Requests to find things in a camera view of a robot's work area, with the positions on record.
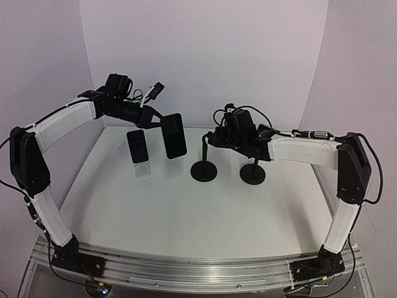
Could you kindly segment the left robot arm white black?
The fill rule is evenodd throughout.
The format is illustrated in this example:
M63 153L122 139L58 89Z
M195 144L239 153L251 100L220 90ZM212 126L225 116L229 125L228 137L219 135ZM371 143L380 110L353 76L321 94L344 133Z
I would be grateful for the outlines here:
M140 129L160 127L162 122L153 122L153 117L161 120L163 116L148 102L157 98L164 85L157 82L138 97L129 96L132 87L128 76L110 74L99 89L84 91L26 127L14 127L3 142L9 145L11 174L17 182L13 189L23 195L33 222L51 244L61 249L58 257L70 270L83 265L83 256L74 249L79 242L53 200L50 170L43 156L69 133L104 115Z

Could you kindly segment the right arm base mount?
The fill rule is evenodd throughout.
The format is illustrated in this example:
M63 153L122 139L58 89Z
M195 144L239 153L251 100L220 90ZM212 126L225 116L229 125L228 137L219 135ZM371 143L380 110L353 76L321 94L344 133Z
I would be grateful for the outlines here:
M343 273L346 267L341 251L332 253L322 245L315 258L292 262L289 265L289 269L293 274L294 280L322 279Z

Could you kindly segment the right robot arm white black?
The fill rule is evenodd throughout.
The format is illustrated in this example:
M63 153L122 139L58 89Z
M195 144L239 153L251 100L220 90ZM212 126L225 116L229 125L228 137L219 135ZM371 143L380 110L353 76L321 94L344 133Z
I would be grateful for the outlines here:
M379 203L384 177L379 157L365 135L349 132L335 136L318 130L281 132L271 123L255 125L250 106L227 104L223 117L214 130L202 137L202 157L205 165L208 146L231 149L252 164L243 167L248 184L259 184L256 173L259 161L293 161L323 166L337 171L336 197L339 202L323 249L338 254L348 240L363 204Z

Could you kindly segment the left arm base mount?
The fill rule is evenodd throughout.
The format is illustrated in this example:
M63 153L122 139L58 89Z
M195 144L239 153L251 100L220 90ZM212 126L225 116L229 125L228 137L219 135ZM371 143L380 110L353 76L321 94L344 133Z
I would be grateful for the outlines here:
M74 234L65 246L54 246L51 265L67 271L100 278L104 272L105 259L79 251L79 242Z

